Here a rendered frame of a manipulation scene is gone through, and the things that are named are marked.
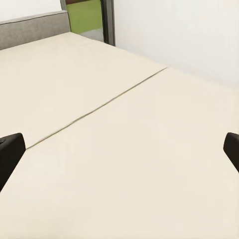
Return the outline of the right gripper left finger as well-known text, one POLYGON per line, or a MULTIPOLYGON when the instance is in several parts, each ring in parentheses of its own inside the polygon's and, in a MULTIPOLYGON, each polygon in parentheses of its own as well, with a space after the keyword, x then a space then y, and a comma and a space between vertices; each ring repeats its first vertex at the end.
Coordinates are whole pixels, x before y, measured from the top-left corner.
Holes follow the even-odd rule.
POLYGON ((26 151, 22 133, 0 138, 0 192, 26 151))

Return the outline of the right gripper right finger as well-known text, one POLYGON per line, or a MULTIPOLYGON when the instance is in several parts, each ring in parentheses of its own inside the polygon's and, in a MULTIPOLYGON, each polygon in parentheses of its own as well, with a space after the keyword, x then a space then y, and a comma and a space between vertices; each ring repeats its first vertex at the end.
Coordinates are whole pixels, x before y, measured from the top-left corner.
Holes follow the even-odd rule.
POLYGON ((239 173, 239 134, 228 132, 223 150, 239 173))

